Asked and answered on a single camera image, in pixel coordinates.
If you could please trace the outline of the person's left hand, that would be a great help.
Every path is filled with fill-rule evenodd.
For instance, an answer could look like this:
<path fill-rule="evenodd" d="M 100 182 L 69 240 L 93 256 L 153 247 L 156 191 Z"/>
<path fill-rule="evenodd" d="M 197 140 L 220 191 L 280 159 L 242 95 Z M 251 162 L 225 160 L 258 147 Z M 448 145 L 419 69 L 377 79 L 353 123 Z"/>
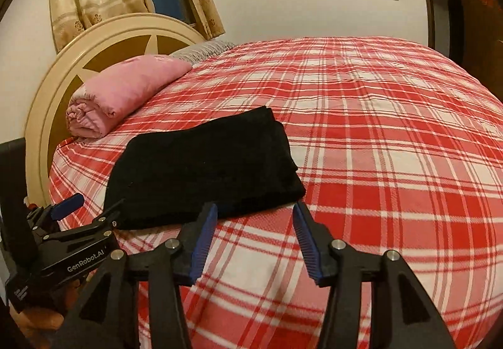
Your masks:
<path fill-rule="evenodd" d="M 78 278 L 59 290 L 55 297 L 57 309 L 31 307 L 18 313 L 11 304 L 7 304 L 8 319 L 14 322 L 30 348 L 51 348 L 52 342 L 49 335 L 61 327 L 66 315 L 74 307 L 92 276 L 93 273 L 90 273 L 86 278 Z"/>

